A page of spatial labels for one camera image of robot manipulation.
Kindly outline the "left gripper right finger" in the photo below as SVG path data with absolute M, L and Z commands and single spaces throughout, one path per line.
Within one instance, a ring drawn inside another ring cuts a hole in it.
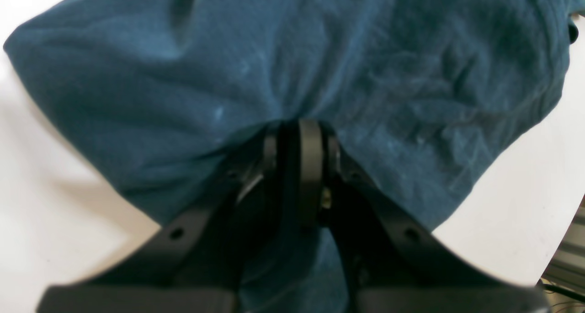
M 298 122 L 299 222 L 328 228 L 354 313 L 548 313 L 539 288 L 472 267 L 388 199 L 332 129 Z

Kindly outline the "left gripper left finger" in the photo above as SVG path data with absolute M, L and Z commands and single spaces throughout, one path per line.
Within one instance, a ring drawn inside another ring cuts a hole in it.
M 235 313 L 243 267 L 275 234 L 280 126 L 227 158 L 204 192 L 121 263 L 43 294 L 38 313 Z

